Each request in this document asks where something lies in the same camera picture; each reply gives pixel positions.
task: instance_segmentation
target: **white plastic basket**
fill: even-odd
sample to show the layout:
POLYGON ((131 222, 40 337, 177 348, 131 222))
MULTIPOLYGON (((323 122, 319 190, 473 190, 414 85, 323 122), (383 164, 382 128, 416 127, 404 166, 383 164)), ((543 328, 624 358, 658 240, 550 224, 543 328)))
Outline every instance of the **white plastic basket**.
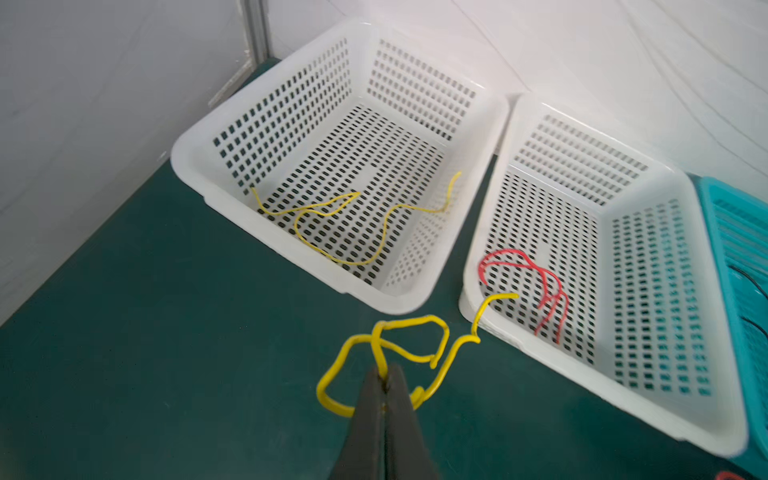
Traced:
POLYGON ((385 313, 407 313, 432 292, 508 109, 506 98, 413 40, 353 20, 195 124, 174 145, 171 163, 213 209, 333 289, 385 313), (447 213, 395 210, 383 254, 365 266, 312 250, 293 234, 294 214, 259 214, 250 192, 255 187, 271 211, 362 192, 337 215, 300 222, 313 245, 359 262, 379 245, 389 207, 440 208, 457 171, 447 213))
MULTIPOLYGON (((551 291, 556 284, 549 283, 551 291)), ((746 444, 746 421, 723 299, 696 192, 687 176, 530 96, 515 105, 477 230, 459 308, 481 326, 620 409, 718 455, 746 444), (563 282, 538 336, 541 280, 488 268, 515 248, 563 282)))

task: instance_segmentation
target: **white wall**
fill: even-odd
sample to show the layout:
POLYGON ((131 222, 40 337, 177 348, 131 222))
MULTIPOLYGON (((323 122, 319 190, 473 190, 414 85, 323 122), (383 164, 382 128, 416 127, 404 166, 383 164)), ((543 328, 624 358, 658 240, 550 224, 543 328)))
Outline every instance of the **white wall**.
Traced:
POLYGON ((0 323, 247 61, 236 0, 0 2, 0 323))
POLYGON ((768 200, 761 0, 268 0, 267 11, 280 58, 346 16, 373 18, 502 91, 534 91, 768 200))

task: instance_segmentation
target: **black wire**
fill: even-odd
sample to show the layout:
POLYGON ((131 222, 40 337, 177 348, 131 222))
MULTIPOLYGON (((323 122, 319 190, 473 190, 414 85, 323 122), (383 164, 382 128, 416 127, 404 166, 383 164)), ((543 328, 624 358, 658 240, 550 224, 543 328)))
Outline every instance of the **black wire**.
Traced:
POLYGON ((756 286, 757 289, 760 291, 760 293, 762 293, 763 296, 766 297, 766 300, 768 300, 768 293, 766 293, 766 291, 763 290, 763 288, 760 286, 760 284, 757 281, 755 281, 755 279, 752 278, 747 272, 745 272, 744 270, 740 269, 738 266, 729 265, 728 268, 730 268, 734 272, 738 272, 738 273, 741 273, 742 275, 744 275, 744 278, 746 278, 747 280, 752 282, 754 284, 754 286, 756 286))
POLYGON ((745 322, 749 323, 751 326, 755 327, 756 329, 758 329, 760 332, 763 332, 763 335, 765 335, 766 338, 768 338, 768 332, 763 330, 762 326, 756 324, 755 322, 753 322, 752 320, 746 318, 745 316, 742 316, 741 319, 744 320, 745 322))

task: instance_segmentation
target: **basket bottom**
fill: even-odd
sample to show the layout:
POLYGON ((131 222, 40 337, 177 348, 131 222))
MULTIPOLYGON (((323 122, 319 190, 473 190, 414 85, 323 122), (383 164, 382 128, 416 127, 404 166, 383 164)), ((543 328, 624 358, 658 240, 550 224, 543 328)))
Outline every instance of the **basket bottom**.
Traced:
MULTIPOLYGON (((491 266, 488 285, 475 280, 472 287, 483 297, 520 294, 520 299, 497 301, 490 309, 509 323, 505 328, 516 332, 513 337, 521 346, 527 341, 523 336, 548 343, 680 417, 706 425, 717 414, 715 385, 709 356, 700 353, 705 350, 681 209, 675 198, 659 199, 654 207, 600 218, 510 167, 483 250, 471 255, 480 258, 517 248, 557 275, 571 299, 560 343, 555 332, 562 303, 535 336, 551 305, 537 308, 544 291, 533 270, 491 266), (605 235, 611 239, 612 255, 607 268, 598 271, 598 239, 605 235), (598 304, 598 285, 610 289, 612 301, 598 304)), ((550 279, 548 292, 557 288, 550 279)), ((481 323, 515 344, 499 325, 481 323)))
MULTIPOLYGON (((390 207, 411 204, 433 208, 445 201, 445 193, 439 196, 440 187, 444 178, 455 173, 446 171, 446 147, 413 133, 376 109, 354 104, 320 137, 308 148, 306 158, 275 182, 269 195, 262 197, 270 211, 280 211, 360 192, 336 215, 310 214, 299 220, 302 235, 334 257, 353 263, 370 259, 382 241, 382 222, 390 207)), ((295 213, 274 217, 258 207, 255 209, 295 235, 295 213)), ((333 207, 321 210, 327 212, 333 207)), ((367 265, 339 267, 380 290, 394 290, 400 283, 407 284, 421 271, 429 248, 442 229, 444 216, 397 209, 390 216, 379 257, 367 265), (419 221, 424 215, 433 217, 429 228, 419 221)))

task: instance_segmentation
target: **red object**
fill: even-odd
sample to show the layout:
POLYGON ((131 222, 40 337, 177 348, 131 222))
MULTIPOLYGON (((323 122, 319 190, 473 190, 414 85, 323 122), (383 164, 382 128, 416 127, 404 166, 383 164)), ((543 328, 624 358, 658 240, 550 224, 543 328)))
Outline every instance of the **red object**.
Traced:
POLYGON ((558 325, 558 334, 556 337, 557 344, 560 344, 560 335, 563 330, 563 326, 565 325, 565 320, 568 318, 568 306, 570 305, 571 301, 568 299, 568 295, 565 293, 565 290, 563 290, 563 285, 560 282, 560 279, 557 275, 552 273, 551 271, 542 268, 531 260, 528 255, 523 252, 522 250, 516 250, 512 248, 504 249, 504 250, 497 250, 495 252, 489 253, 480 261, 480 264, 478 265, 478 276, 480 277, 480 281, 482 281, 486 286, 488 285, 488 281, 485 279, 485 269, 487 269, 489 266, 494 265, 504 265, 504 266, 514 266, 517 268, 528 268, 531 270, 536 270, 541 275, 541 283, 542 283, 542 293, 541 301, 538 303, 538 306, 536 308, 541 309, 549 302, 553 302, 552 306, 549 310, 549 313, 547 314, 546 318, 544 318, 537 326, 536 330, 534 331, 534 335, 538 335, 538 333, 541 331, 541 328, 546 325, 554 315, 555 310, 558 308, 558 305, 560 303, 561 298, 565 298, 565 306, 563 307, 563 315, 560 317, 560 324, 558 325), (504 255, 506 253, 512 254, 512 255, 519 255, 520 257, 523 257, 523 260, 525 260, 526 264, 522 263, 511 263, 511 262, 489 262, 489 260, 492 257, 497 257, 500 255, 504 255), (554 281, 558 284, 558 292, 555 295, 549 295, 549 290, 547 286, 547 275, 552 275, 552 278, 554 278, 554 281))
POLYGON ((744 480, 744 477, 733 472, 720 472, 715 477, 715 480, 744 480))

